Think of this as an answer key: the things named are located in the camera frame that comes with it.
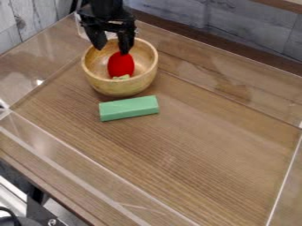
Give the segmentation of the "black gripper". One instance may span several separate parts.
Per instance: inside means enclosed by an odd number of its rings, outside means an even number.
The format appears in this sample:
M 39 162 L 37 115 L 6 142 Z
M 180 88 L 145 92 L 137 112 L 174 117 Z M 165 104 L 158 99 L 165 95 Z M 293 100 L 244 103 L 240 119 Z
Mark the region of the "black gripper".
M 80 26 L 97 50 L 106 44 L 105 32 L 116 33 L 118 50 L 125 55 L 134 44 L 136 17 L 121 7 L 110 15 L 96 16 L 90 6 L 76 11 L 80 17 Z

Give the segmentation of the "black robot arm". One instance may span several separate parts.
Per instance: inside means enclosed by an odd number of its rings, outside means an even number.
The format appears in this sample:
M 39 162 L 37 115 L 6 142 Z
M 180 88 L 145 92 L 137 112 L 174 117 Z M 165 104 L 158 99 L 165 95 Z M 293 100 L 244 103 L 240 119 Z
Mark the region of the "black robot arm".
M 109 32 L 116 34 L 117 47 L 125 55 L 134 45 L 136 18 L 124 8 L 122 0 L 86 0 L 76 13 L 93 47 L 102 49 L 108 41 L 105 32 Z

